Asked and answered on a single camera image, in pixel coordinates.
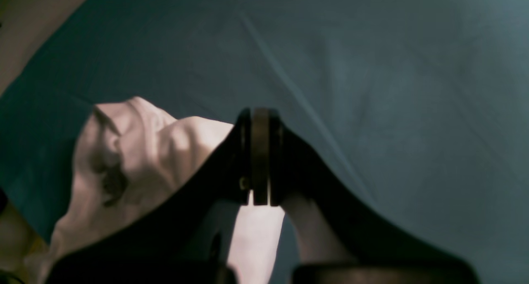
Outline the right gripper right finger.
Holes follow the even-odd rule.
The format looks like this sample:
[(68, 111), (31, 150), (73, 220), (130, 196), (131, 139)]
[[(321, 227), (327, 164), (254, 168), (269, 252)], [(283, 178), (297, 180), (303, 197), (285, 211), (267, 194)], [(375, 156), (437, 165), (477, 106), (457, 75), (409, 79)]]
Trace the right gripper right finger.
[(468, 263), (403, 231), (351, 193), (269, 111), (269, 200), (296, 229), (293, 284), (478, 284)]

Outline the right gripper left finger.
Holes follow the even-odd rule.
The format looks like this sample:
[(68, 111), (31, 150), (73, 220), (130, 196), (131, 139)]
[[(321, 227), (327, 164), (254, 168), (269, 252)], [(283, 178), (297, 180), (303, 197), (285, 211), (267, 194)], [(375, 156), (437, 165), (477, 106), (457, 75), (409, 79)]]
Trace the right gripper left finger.
[(272, 113), (243, 110), (189, 180), (145, 216), (70, 251), (47, 284), (267, 284)]

